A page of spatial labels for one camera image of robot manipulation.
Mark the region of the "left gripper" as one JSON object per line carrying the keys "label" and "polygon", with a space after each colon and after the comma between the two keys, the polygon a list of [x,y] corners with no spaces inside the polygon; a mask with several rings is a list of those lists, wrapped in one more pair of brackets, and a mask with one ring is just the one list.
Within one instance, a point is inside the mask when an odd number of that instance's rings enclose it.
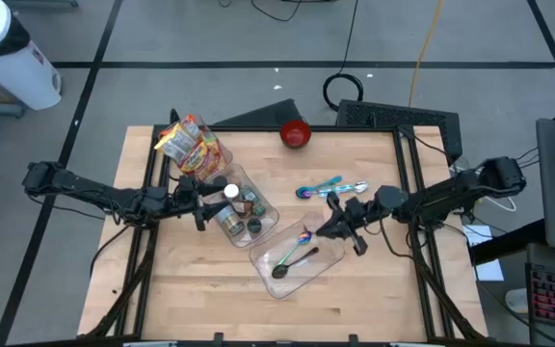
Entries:
{"label": "left gripper", "polygon": [[218,175],[209,182],[181,176],[175,190],[170,193],[166,187],[149,187],[143,193],[143,211],[151,219],[165,219],[192,213],[197,230],[206,230],[205,223],[220,211],[230,206],[228,201],[198,204],[198,195],[209,196],[222,192],[224,177]]}

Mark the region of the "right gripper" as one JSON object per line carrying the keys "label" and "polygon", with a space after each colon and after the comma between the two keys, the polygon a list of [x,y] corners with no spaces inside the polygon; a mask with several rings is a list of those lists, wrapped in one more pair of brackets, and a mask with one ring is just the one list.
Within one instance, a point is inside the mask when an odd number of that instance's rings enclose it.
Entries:
{"label": "right gripper", "polygon": [[316,235],[329,239],[351,239],[357,255],[364,255],[368,245],[362,236],[350,227],[364,227],[389,216],[407,201],[409,194],[394,186],[381,186],[374,197],[366,202],[357,198],[346,201],[345,210],[334,192],[327,194],[330,218],[316,230]]}

